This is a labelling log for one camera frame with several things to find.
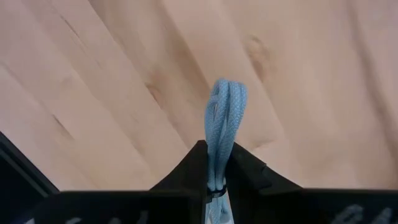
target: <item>black holder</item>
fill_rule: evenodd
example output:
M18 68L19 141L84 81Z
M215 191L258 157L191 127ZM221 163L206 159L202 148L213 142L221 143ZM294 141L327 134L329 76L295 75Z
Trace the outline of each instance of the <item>black holder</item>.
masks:
M58 189L0 132L0 223L10 223Z
M383 209L394 210L398 192L390 190L303 189L234 144L226 166L226 186L236 224L330 223L347 206L364 208L361 223ZM207 189L207 145L198 141L181 163L149 191L62 192L25 216L35 224L65 223L205 223L205 206L224 191Z

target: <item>black plastic clip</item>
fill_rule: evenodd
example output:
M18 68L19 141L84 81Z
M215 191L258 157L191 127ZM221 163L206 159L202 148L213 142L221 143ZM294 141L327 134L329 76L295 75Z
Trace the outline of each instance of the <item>black plastic clip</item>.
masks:
M206 203L210 203L213 198L218 198L222 197L226 193L226 185L221 190L215 190L211 191L209 188L207 188L207 197L206 197Z

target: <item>black plastic part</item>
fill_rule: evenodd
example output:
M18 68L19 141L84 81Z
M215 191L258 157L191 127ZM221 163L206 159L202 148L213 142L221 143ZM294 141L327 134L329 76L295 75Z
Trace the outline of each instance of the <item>black plastic part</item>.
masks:
M238 144L226 183L235 224L331 223L351 205L363 208L360 223L371 223L385 208L393 211L391 223L398 221L396 190L303 189Z
M207 145L198 141L181 163L149 191L64 192L49 197L28 218L35 224L205 223ZM331 223L350 205L364 209L371 223L391 208L397 221L398 193L386 190L303 189L235 144L226 167L226 186L235 224Z
M58 189L0 133L0 223L10 223Z
M236 143L225 175L235 224L255 223L261 213L262 195L301 189Z
M209 188L207 188L207 198L206 198L206 203L210 203L213 201L213 198L219 198L222 197L226 193L226 185L221 190L214 190L211 191Z
M66 223L192 223L205 220L207 145L198 141L180 164L149 191L62 192L26 216L35 224Z

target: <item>wooden surface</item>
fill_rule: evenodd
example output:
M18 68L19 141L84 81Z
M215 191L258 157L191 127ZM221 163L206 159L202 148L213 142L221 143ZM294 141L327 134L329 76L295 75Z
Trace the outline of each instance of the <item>wooden surface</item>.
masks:
M398 188L394 0L0 0L0 130L60 189L147 189L204 138L307 187Z

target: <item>light blue cord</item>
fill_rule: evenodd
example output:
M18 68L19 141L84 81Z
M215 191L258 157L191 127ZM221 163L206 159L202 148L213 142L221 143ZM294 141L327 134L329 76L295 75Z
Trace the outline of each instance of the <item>light blue cord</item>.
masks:
M211 91L205 112L205 134L208 145L208 182L211 190L222 190L224 173L235 140L236 131L246 107L246 87L242 83L218 80ZM233 223L226 195L206 205L206 222Z

